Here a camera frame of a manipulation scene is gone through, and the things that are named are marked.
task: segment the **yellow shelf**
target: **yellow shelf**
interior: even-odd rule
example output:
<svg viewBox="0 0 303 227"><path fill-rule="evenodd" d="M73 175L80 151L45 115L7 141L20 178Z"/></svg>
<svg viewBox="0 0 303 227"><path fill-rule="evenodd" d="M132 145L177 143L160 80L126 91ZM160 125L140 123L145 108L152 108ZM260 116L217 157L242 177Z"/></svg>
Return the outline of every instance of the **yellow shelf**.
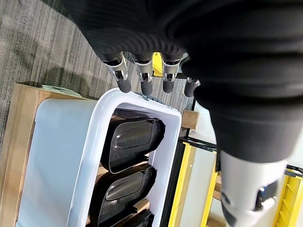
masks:
<svg viewBox="0 0 303 227"><path fill-rule="evenodd" d="M295 190L292 188L291 184L288 183L286 186L289 188L289 190L290 190L294 195L297 194L297 193L295 192Z"/></svg>
<svg viewBox="0 0 303 227"><path fill-rule="evenodd" d="M284 223L286 224L286 223L289 223L289 217L288 217L288 215L287 214L285 214L285 211L280 211L280 215L281 215L281 217L282 217L282 220L284 221Z"/></svg>
<svg viewBox="0 0 303 227"><path fill-rule="evenodd" d="M287 207L287 209L289 210L289 212L291 213L293 210L293 207L287 202L286 199L283 199L283 203L285 204L285 206Z"/></svg>

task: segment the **yellow metal frame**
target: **yellow metal frame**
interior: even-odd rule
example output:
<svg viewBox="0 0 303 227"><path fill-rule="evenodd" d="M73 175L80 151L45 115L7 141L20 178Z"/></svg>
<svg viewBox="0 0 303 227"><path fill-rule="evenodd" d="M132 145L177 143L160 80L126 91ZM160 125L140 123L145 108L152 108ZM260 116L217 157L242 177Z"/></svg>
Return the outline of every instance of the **yellow metal frame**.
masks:
<svg viewBox="0 0 303 227"><path fill-rule="evenodd" d="M285 176L274 227L294 227L303 200L303 178Z"/></svg>
<svg viewBox="0 0 303 227"><path fill-rule="evenodd" d="M152 56L153 75L155 77L163 77L162 74L162 56L159 52L155 52Z"/></svg>
<svg viewBox="0 0 303 227"><path fill-rule="evenodd" d="M207 224L209 211L210 211L210 208L212 206L212 200L213 200L213 195L214 195L214 187L216 186L217 175L218 175L218 172L216 172L216 161L215 161L214 166L213 166L212 177L211 177L210 183L209 183L207 198L206 198L206 201L205 201L205 206L204 206L204 211L203 211L203 216L202 216L202 221L201 221L201 226L200 227L206 227L206 224Z"/></svg>
<svg viewBox="0 0 303 227"><path fill-rule="evenodd" d="M190 146L190 144L185 142L183 142L183 144L185 144L185 150L184 150L184 155L183 155L178 182L176 186L175 197L171 208L168 227L175 227L177 221L177 214L178 214L178 210L180 209L179 205L181 203L181 195L185 186L184 180L186 178L186 174L188 171L188 164L192 152L192 146Z"/></svg>

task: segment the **black plastic part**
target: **black plastic part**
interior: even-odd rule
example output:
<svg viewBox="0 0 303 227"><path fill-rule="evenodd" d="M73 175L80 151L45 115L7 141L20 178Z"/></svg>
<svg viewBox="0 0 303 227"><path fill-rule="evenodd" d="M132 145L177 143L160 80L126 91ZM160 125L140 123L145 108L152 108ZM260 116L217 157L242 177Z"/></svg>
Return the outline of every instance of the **black plastic part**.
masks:
<svg viewBox="0 0 303 227"><path fill-rule="evenodd" d="M224 207L223 203L222 210L227 223L230 225L230 227L234 227L237 219Z"/></svg>
<svg viewBox="0 0 303 227"><path fill-rule="evenodd" d="M196 83L189 83L186 81L185 88L184 88L184 94L186 97L192 97L194 96L195 89L199 86L199 84Z"/></svg>
<svg viewBox="0 0 303 227"><path fill-rule="evenodd" d="M127 221L123 227L152 227L154 215L149 210L144 210Z"/></svg>
<svg viewBox="0 0 303 227"><path fill-rule="evenodd" d="M152 82L141 82L141 91L144 95L150 96L152 94Z"/></svg>
<svg viewBox="0 0 303 227"><path fill-rule="evenodd" d="M90 202L93 227L111 227L131 214L133 206L145 198L155 183L157 171L149 164L132 167L119 174L106 173L97 181Z"/></svg>
<svg viewBox="0 0 303 227"><path fill-rule="evenodd" d="M278 188L278 181L275 181L269 185L265 185L257 193L256 205L254 211L259 211L263 209L262 203L267 199L273 198L276 196L276 191Z"/></svg>
<svg viewBox="0 0 303 227"><path fill-rule="evenodd" d="M130 92L132 89L132 85L131 85L131 82L129 81L129 79L117 81L117 84L118 84L119 89L124 93Z"/></svg>
<svg viewBox="0 0 303 227"><path fill-rule="evenodd" d="M171 93L174 89L174 82L163 81L163 91L165 93Z"/></svg>
<svg viewBox="0 0 303 227"><path fill-rule="evenodd" d="M164 123L156 118L131 118L109 124L101 156L102 166L113 174L147 161L165 133Z"/></svg>
<svg viewBox="0 0 303 227"><path fill-rule="evenodd" d="M303 123L303 97L248 98L202 86L195 96L210 111L219 149L258 163L291 155Z"/></svg>

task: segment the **wooden block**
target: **wooden block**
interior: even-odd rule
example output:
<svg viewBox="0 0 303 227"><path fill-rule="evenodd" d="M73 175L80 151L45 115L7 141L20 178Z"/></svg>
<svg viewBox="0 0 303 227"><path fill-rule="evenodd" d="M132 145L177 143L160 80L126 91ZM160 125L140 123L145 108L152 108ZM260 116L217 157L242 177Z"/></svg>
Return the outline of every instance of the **wooden block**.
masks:
<svg viewBox="0 0 303 227"><path fill-rule="evenodd" d="M217 192L217 191L214 191L213 198L216 199L216 200L221 201L221 193Z"/></svg>
<svg viewBox="0 0 303 227"><path fill-rule="evenodd" d="M0 156L0 226L14 227L38 106L46 99L85 99L43 88L14 84Z"/></svg>
<svg viewBox="0 0 303 227"><path fill-rule="evenodd" d="M199 117L199 112L184 110L182 115L181 126L187 129L196 129L198 117Z"/></svg>
<svg viewBox="0 0 303 227"><path fill-rule="evenodd" d="M209 217L207 220L206 227L225 227L226 224L223 222L220 222L219 220L216 220L212 217Z"/></svg>

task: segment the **metal bracket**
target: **metal bracket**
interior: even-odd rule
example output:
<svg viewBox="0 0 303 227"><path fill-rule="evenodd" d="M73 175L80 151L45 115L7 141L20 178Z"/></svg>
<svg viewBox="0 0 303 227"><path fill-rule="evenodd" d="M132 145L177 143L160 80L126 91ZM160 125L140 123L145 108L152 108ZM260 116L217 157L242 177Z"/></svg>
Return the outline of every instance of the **metal bracket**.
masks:
<svg viewBox="0 0 303 227"><path fill-rule="evenodd" d="M167 81L174 82L178 73L179 65L180 65L180 60L176 60L176 62L168 62L162 60L162 72L163 72L163 79L165 82Z"/></svg>
<svg viewBox="0 0 303 227"><path fill-rule="evenodd" d="M139 62L136 62L136 60L134 60L134 64L136 66L137 69L137 74L139 76L139 80L141 82L151 82L152 80L152 59L146 63L146 64L142 64Z"/></svg>
<svg viewBox="0 0 303 227"><path fill-rule="evenodd" d="M121 61L118 65L108 65L104 63L106 64L110 74L113 75L113 77L117 82L122 80L127 80L128 78L127 66L123 52L120 53L120 57L121 57Z"/></svg>
<svg viewBox="0 0 303 227"><path fill-rule="evenodd" d="M190 84L200 84L200 81L198 79L192 79L191 77L187 77L187 81Z"/></svg>

